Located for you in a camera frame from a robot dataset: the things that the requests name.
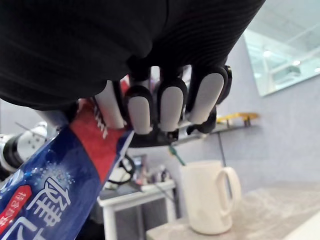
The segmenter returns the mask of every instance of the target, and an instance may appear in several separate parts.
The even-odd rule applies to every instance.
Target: black fabric sleeve
[[[0,97],[38,110],[92,97],[143,58],[165,0],[1,0]]]
[[[132,64],[221,66],[263,2],[0,0],[0,98],[52,110]]]

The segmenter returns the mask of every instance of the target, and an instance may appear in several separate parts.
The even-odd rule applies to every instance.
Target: gray countertop
[[[192,231],[187,219],[147,231],[148,240],[282,240],[320,211],[320,183],[277,183],[244,195],[226,233]]]

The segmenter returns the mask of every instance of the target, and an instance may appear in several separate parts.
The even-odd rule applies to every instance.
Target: mug handle
[[[223,181],[222,181],[222,178],[224,176],[227,176],[229,179],[232,199],[230,201],[228,208],[222,209],[220,211],[220,214],[222,215],[222,217],[229,215],[241,200],[241,185],[240,185],[239,177],[236,171],[232,167],[227,166],[222,168],[218,176],[216,177],[215,182],[217,183],[219,194],[220,195],[224,194],[223,189],[225,188],[225,186],[223,185]]]

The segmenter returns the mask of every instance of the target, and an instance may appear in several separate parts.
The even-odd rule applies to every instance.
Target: toothpaste tube
[[[0,190],[0,240],[73,240],[132,131],[107,129],[83,100],[76,119]]]

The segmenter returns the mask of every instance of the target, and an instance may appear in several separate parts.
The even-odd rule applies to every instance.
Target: red label
[[[0,214],[0,234],[12,223],[31,195],[32,191],[29,185],[18,187],[6,208]]]
[[[102,127],[97,122],[93,103],[88,100],[81,102],[79,113],[69,127],[82,143],[103,182],[115,161],[117,142],[125,131]]]

